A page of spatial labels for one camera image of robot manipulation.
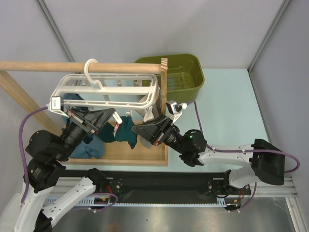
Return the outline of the green christmas reindeer sock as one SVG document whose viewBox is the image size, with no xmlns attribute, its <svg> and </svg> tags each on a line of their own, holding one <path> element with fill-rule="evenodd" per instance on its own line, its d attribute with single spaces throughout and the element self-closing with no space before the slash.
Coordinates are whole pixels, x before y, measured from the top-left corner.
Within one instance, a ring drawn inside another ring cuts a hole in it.
<svg viewBox="0 0 309 232">
<path fill-rule="evenodd" d="M 114 126 L 110 123 L 106 123 L 97 134 L 97 137 L 105 143 L 115 142 L 116 138 L 114 136 Z"/>
</svg>

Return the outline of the blue sock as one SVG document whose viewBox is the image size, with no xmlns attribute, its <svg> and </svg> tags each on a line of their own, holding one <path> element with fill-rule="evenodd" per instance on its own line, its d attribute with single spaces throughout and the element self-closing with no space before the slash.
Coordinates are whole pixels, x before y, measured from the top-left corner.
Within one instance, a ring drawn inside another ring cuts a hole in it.
<svg viewBox="0 0 309 232">
<path fill-rule="evenodd" d="M 63 96 L 65 100 L 83 100 L 79 94 L 66 93 Z M 88 107 L 76 107 L 81 111 L 89 111 Z M 105 152 L 104 143 L 92 134 L 87 135 L 84 140 L 76 147 L 73 153 L 70 155 L 72 159 L 99 159 Z"/>
</svg>

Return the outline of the dark green socks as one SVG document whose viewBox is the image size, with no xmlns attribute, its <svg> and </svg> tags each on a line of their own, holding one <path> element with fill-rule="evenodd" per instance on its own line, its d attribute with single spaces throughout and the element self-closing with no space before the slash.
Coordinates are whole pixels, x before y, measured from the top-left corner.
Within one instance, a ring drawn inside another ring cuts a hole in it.
<svg viewBox="0 0 309 232">
<path fill-rule="evenodd" d="M 131 129 L 135 125 L 130 116 L 121 116 L 122 123 L 114 126 L 113 135 L 118 142 L 127 142 L 131 149 L 137 144 L 137 134 Z"/>
</svg>

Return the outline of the white plastic clip hanger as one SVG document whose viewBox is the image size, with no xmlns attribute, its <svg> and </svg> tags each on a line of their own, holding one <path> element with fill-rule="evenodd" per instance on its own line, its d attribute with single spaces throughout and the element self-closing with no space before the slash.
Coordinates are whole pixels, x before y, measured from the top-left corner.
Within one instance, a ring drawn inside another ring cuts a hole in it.
<svg viewBox="0 0 309 232">
<path fill-rule="evenodd" d="M 83 100 L 63 99 L 64 112 L 69 107 L 88 107 L 89 109 L 114 108 L 127 111 L 143 110 L 155 103 L 158 86 L 157 76 L 145 73 L 90 73 L 89 67 L 97 60 L 90 59 L 81 74 L 64 76 L 51 96 L 79 94 Z"/>
</svg>

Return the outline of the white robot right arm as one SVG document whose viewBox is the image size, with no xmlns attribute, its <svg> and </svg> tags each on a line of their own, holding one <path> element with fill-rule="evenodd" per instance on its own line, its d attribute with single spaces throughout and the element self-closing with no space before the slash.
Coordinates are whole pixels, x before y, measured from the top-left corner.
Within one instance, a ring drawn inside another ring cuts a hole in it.
<svg viewBox="0 0 309 232">
<path fill-rule="evenodd" d="M 285 156 L 281 150 L 263 139 L 234 149 L 215 148 L 208 144 L 200 130 L 180 134 L 179 128 L 167 116 L 160 116 L 131 130 L 152 145 L 165 144 L 177 151 L 188 166 L 212 164 L 235 165 L 237 169 L 225 172 L 223 189 L 234 194 L 247 184 L 264 182 L 282 186 L 285 176 Z"/>
</svg>

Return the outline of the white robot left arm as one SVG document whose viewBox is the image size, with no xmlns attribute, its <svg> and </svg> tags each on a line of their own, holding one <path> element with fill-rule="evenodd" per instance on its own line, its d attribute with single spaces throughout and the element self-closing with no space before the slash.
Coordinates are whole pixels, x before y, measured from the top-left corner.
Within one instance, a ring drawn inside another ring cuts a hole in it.
<svg viewBox="0 0 309 232">
<path fill-rule="evenodd" d="M 115 109 L 80 111 L 71 108 L 66 112 L 68 123 L 60 136 L 46 130 L 35 132 L 29 145 L 20 146 L 21 154 L 32 159 L 24 165 L 22 193 L 16 194 L 6 206 L 0 218 L 2 232 L 50 232 L 59 220 L 87 196 L 108 196 L 106 208 L 118 202 L 111 192 L 106 176 L 96 168 L 86 172 L 81 181 L 50 206 L 44 203 L 66 167 L 76 147 L 90 134 L 97 134 Z"/>
</svg>

